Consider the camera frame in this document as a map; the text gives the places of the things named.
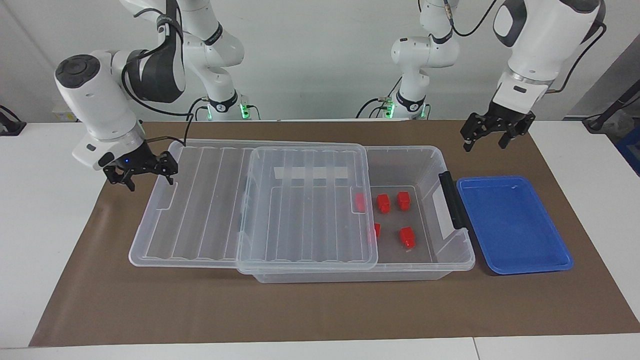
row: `blue plastic tray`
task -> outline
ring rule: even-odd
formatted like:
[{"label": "blue plastic tray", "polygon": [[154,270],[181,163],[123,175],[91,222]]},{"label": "blue plastic tray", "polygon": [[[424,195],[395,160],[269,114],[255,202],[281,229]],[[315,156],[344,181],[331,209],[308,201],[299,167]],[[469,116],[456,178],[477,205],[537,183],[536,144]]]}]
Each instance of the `blue plastic tray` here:
[{"label": "blue plastic tray", "polygon": [[498,274],[568,270],[573,258],[531,183],[520,176],[458,180],[489,267]]}]

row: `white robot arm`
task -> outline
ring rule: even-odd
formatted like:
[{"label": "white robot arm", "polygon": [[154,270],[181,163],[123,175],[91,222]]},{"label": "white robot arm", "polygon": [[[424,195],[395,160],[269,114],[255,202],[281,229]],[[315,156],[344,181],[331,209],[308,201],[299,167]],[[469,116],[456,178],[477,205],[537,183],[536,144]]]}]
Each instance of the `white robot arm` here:
[{"label": "white robot arm", "polygon": [[159,45],[150,51],[94,51],[71,56],[58,65],[56,84],[88,132],[74,149],[74,157],[94,170],[102,169],[109,182],[126,184],[133,191],[133,175],[159,174],[173,183],[171,176],[178,166],[169,152],[159,156],[151,152],[122,89],[143,106],[147,105],[142,101],[175,101],[185,89],[183,46],[189,67],[207,89],[210,113],[216,114],[213,119],[249,116],[243,105],[246,99],[220,68],[239,64],[244,49],[222,29],[209,0],[120,2],[135,17],[156,23]]},{"label": "white robot arm", "polygon": [[492,132],[505,132],[499,141],[503,149],[526,134],[535,119],[531,108],[545,94],[558,92],[549,86],[581,43],[598,28],[605,31],[604,15],[604,0],[506,0],[493,30],[512,55],[487,113],[472,113],[460,131],[465,150]]},{"label": "white robot arm", "polygon": [[168,152],[159,156],[151,152],[120,86],[141,100],[176,100],[185,85],[183,34],[175,0],[121,2],[136,16],[156,21],[160,44],[151,51],[71,56],[58,65],[55,78],[60,94],[88,132],[74,149],[74,157],[94,170],[102,169],[109,182],[126,184],[133,191],[133,175],[159,174],[173,183],[178,166]]},{"label": "white robot arm", "polygon": [[[452,36],[443,0],[421,0],[420,23],[428,37],[406,37],[396,40],[392,59],[402,70],[402,83],[392,94],[393,105],[387,117],[415,119],[422,114],[429,86],[426,69],[453,66],[460,54],[458,40]],[[451,0],[455,11],[458,0]]]},{"label": "white robot arm", "polygon": [[234,87],[223,69],[239,65],[244,47],[216,19],[209,0],[180,0],[184,16],[184,55],[187,67],[204,84],[213,120],[250,119],[248,99]]}]

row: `white wall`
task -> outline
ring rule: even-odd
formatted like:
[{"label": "white wall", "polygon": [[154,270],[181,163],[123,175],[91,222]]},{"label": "white wall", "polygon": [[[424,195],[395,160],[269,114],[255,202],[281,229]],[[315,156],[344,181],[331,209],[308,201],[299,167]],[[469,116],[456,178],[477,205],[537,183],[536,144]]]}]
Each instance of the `white wall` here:
[{"label": "white wall", "polygon": [[[133,19],[117,0],[2,2],[53,64],[94,49],[148,49],[156,44],[154,25]],[[265,119],[354,117],[366,100],[386,95],[399,77],[390,59],[394,40],[424,34],[413,0],[212,3],[219,20],[246,49],[245,61],[230,69],[236,87],[260,107]],[[461,2],[456,13],[458,27],[462,31],[471,28],[489,3]],[[583,59],[562,94],[547,96],[535,107],[539,119],[562,119],[640,33],[640,1],[608,0],[607,9],[607,36]],[[454,67],[431,71],[432,119],[465,119],[472,111],[486,110],[510,55],[490,24],[487,21],[476,34],[460,40],[462,52]],[[52,73],[41,75],[49,71],[45,67],[32,73],[30,60],[26,60],[29,54],[19,48],[4,51],[5,27],[2,21],[0,66],[5,70],[0,72],[4,88],[0,101],[25,113],[31,111],[33,100],[15,94],[8,98],[7,89],[35,88],[50,99],[55,96],[50,94],[53,77]],[[8,76],[7,72],[26,75]],[[187,92],[176,103],[159,107],[186,111],[192,99],[203,94],[204,88],[190,74]],[[143,113],[137,104],[132,107],[145,120],[171,120]],[[49,120],[48,108],[49,104],[42,104],[37,113],[32,111],[30,120]]]}]

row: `black robot arm segment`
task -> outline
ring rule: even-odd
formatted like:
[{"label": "black robot arm segment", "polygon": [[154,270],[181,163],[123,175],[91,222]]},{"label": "black robot arm segment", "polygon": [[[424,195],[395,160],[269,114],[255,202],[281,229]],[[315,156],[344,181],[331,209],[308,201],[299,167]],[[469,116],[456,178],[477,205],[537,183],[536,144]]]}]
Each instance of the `black robot arm segment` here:
[{"label": "black robot arm segment", "polygon": [[498,145],[500,145],[500,148],[505,149],[511,139],[518,135],[526,134],[535,119],[536,116],[532,112],[523,114],[491,102],[486,114],[472,113],[469,115],[462,130],[460,130],[460,134],[465,139],[464,148],[469,152],[476,140],[490,133],[503,131],[504,134],[498,141]]},{"label": "black robot arm segment", "polygon": [[139,99],[173,102],[184,91],[182,17],[176,0],[166,1],[165,13],[156,24],[161,36],[164,34],[161,44],[151,51],[133,51],[123,71]]},{"label": "black robot arm segment", "polygon": [[133,175],[156,174],[164,176],[173,185],[171,176],[178,173],[178,162],[168,151],[156,156],[145,141],[136,150],[105,166],[102,171],[111,184],[124,184],[130,191],[135,191],[136,185],[131,180]]}]

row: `cable connector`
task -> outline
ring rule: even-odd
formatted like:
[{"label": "cable connector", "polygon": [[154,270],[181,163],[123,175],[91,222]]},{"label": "cable connector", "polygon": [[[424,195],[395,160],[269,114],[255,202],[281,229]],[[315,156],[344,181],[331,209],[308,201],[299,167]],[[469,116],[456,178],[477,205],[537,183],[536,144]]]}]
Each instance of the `cable connector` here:
[{"label": "cable connector", "polygon": [[449,24],[453,26],[453,12],[451,11],[451,5],[449,5],[449,0],[444,0],[444,12],[447,14],[447,19],[449,19]]},{"label": "cable connector", "polygon": [[385,117],[391,119],[394,117],[394,110],[396,109],[393,99],[391,97],[381,97],[380,99],[380,102],[383,103],[380,108],[385,110]]}]

